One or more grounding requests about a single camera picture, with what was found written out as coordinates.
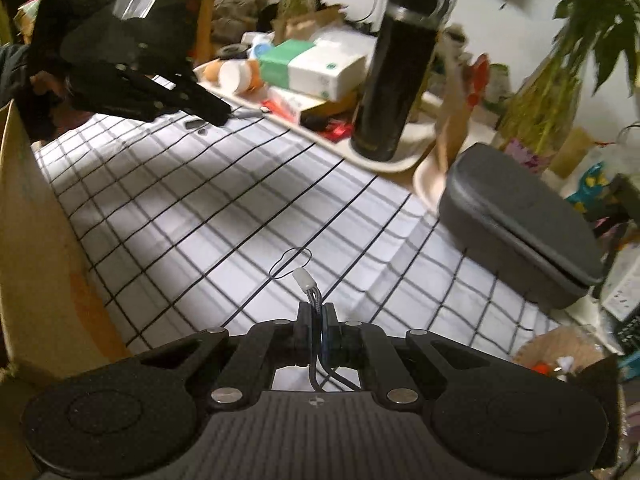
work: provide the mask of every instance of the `black thermos bottle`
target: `black thermos bottle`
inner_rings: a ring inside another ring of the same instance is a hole
[[[449,0],[388,0],[351,146],[384,162],[398,148]]]

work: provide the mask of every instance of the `green and white box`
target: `green and white box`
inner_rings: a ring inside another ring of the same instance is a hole
[[[260,56],[265,83],[339,101],[366,77],[365,57],[339,47],[287,40]]]

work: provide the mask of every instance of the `zipper case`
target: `zipper case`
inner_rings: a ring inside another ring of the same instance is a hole
[[[474,144],[456,159],[439,209],[466,256],[543,310],[570,306],[602,279],[582,215],[491,146]]]

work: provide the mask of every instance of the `plaid tablecloth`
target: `plaid tablecloth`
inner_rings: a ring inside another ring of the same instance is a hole
[[[556,325],[465,258],[401,187],[267,119],[199,134],[184,128],[191,118],[95,116],[36,153],[133,352],[295,319],[306,297],[291,275],[269,274],[292,247],[312,251],[306,268],[340,320],[389,335],[427,328],[508,358]],[[286,368],[274,388],[310,386]]]

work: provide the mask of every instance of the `person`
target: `person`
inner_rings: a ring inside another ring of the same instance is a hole
[[[47,72],[27,76],[28,45],[0,46],[0,108],[13,99],[31,142],[53,140],[93,115],[75,110],[64,81]]]

